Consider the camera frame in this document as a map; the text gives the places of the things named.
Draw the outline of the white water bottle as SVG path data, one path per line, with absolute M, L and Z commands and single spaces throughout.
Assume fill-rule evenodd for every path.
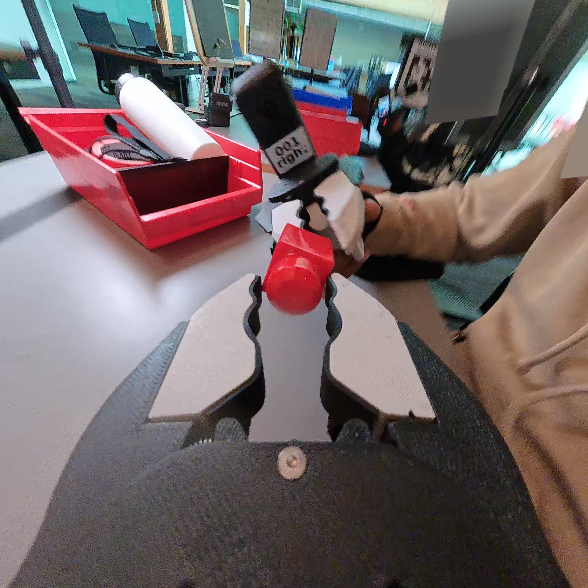
M 115 96 L 126 118 L 151 143 L 185 160 L 224 156 L 224 150 L 153 82 L 131 73 L 115 84 Z

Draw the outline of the small black box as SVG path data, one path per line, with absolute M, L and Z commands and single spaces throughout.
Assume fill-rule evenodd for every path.
M 209 96 L 206 107 L 206 118 L 209 126 L 229 128 L 233 107 L 232 97 L 229 94 L 213 92 Z

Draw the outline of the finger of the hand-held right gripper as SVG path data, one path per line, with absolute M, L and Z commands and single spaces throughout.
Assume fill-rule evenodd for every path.
M 277 243 L 288 224 L 300 227 L 300 202 L 265 202 L 254 216 L 260 227 Z
M 332 231 L 326 213 L 320 207 L 320 202 L 300 200 L 298 209 L 300 228 L 332 240 Z

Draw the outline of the red plastic bin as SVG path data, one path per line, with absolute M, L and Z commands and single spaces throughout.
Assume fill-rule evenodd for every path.
M 21 107 L 64 181 L 149 250 L 245 217 L 262 201 L 262 156 L 210 130 L 224 156 L 126 166 L 90 153 L 120 109 Z

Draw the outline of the blue storage bin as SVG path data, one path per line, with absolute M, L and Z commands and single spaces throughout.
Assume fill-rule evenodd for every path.
M 293 99 L 303 104 L 312 104 L 322 108 L 331 108 L 338 111 L 345 111 L 348 114 L 352 110 L 352 97 L 332 96 L 324 93 L 309 92 L 305 89 L 292 88 Z

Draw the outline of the red round disc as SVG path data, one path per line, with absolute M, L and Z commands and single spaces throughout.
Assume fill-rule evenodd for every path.
M 143 166 L 153 164 L 134 145 L 129 145 L 113 136 L 101 136 L 87 148 L 87 152 L 109 165 Z

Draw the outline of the person's right hand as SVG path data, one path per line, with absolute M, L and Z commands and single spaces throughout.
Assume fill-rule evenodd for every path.
M 362 191 L 364 199 L 364 231 L 362 238 L 365 240 L 372 231 L 375 230 L 379 220 L 382 216 L 383 208 L 377 201 L 375 196 L 369 192 Z M 356 273 L 358 269 L 368 259 L 370 253 L 367 248 L 364 251 L 364 257 L 361 261 L 357 261 L 353 256 L 345 254 L 341 249 L 334 251 L 334 273 L 338 273 L 344 277 L 349 278 Z

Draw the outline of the person's beige hoodie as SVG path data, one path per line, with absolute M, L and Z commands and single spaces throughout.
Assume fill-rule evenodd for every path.
M 473 390 L 569 584 L 587 587 L 587 182 L 466 333 Z

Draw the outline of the red toy block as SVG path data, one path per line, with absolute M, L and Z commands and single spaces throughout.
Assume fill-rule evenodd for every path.
M 334 268 L 332 242 L 287 224 L 275 244 L 262 290 L 279 312 L 300 316 L 312 312 Z

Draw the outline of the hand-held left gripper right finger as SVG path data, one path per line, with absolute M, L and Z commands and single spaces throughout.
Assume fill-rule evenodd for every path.
M 435 420 L 396 318 L 338 273 L 325 292 L 322 405 L 332 420 Z

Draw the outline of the black stand pole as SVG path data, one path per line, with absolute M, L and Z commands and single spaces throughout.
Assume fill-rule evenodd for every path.
M 63 108 L 73 108 L 74 102 L 63 77 L 63 69 L 49 40 L 35 1 L 21 1 L 26 17 L 35 36 L 40 60 L 47 70 L 59 104 Z

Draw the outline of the black seat cushion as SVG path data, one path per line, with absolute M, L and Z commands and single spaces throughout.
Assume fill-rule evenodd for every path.
M 405 256 L 371 255 L 355 275 L 369 282 L 430 281 L 442 277 L 445 265 Z

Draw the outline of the brown board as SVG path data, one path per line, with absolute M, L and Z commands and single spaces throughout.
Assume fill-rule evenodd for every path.
M 335 14 L 308 7 L 305 13 L 299 65 L 326 71 L 337 27 Z
M 250 55 L 279 60 L 282 52 L 284 11 L 283 1 L 249 2 Z

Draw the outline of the person's right forearm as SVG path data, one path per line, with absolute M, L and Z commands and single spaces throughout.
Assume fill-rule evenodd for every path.
M 522 254 L 571 198 L 562 179 L 576 129 L 554 137 L 517 166 L 419 193 L 376 196 L 380 215 L 365 238 L 372 255 L 451 263 Z

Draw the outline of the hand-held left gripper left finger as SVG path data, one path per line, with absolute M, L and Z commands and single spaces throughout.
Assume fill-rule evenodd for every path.
M 250 422 L 265 401 L 261 277 L 246 274 L 189 320 L 148 413 L 151 422 Z

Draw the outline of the framed marker poster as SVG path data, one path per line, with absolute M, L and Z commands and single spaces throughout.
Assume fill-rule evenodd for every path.
M 421 36 L 409 38 L 394 86 L 397 96 L 428 96 L 438 46 L 438 42 L 426 40 Z

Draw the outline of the red storage bin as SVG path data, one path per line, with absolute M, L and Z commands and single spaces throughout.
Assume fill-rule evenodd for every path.
M 319 156 L 334 153 L 337 156 L 358 155 L 363 124 L 345 109 L 295 101 L 310 139 Z

